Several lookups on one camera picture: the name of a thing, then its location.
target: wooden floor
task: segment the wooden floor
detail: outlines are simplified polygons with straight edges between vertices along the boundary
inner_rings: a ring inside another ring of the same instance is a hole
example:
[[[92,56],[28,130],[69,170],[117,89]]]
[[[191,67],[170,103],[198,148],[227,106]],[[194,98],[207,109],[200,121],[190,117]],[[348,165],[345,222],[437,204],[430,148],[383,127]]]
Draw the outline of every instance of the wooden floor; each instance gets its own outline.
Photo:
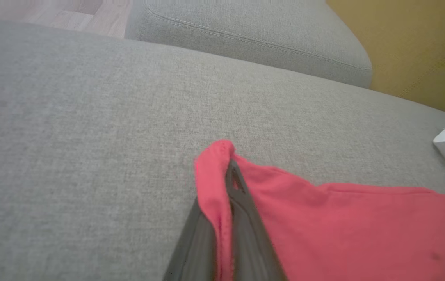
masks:
[[[133,0],[0,0],[0,20],[124,37]]]

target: gray fabric upholstery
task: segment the gray fabric upholstery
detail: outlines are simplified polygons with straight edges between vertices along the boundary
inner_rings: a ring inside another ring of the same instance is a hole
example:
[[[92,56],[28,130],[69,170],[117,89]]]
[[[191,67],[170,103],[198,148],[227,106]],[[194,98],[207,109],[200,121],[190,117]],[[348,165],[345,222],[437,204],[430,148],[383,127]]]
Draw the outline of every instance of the gray fabric upholstery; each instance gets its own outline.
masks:
[[[134,1],[126,38],[180,46],[368,87],[365,49],[321,0],[280,4]]]
[[[208,53],[0,21],[0,281],[159,280],[211,142],[445,193],[445,112]]]

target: pink cloth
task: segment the pink cloth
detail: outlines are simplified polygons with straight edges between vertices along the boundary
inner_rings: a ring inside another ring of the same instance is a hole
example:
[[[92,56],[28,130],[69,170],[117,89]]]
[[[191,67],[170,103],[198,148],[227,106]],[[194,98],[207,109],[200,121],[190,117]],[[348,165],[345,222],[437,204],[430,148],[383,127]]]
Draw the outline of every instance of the pink cloth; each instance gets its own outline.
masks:
[[[290,281],[445,280],[445,195],[423,187],[327,183],[315,187],[261,167],[219,140],[195,163],[199,205],[217,237],[217,280],[232,272],[224,186],[236,160]]]

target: yellow wall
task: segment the yellow wall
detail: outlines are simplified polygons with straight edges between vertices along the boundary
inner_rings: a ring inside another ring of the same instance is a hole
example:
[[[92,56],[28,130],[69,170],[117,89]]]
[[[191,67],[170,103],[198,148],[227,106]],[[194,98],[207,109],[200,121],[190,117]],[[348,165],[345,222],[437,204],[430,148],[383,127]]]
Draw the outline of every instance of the yellow wall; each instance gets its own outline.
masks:
[[[327,0],[374,68],[371,89],[445,111],[445,0]]]

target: dark gray fabric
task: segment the dark gray fabric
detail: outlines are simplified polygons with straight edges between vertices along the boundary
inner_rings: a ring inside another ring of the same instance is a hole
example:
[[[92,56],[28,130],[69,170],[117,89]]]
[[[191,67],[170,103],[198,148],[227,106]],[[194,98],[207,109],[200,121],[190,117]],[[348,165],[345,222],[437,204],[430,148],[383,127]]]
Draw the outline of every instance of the dark gray fabric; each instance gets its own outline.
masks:
[[[293,71],[0,21],[0,281],[159,280],[217,139],[317,185],[445,193],[444,127]]]
[[[367,52],[321,0],[164,4],[137,0],[126,38],[180,46],[369,87]]]

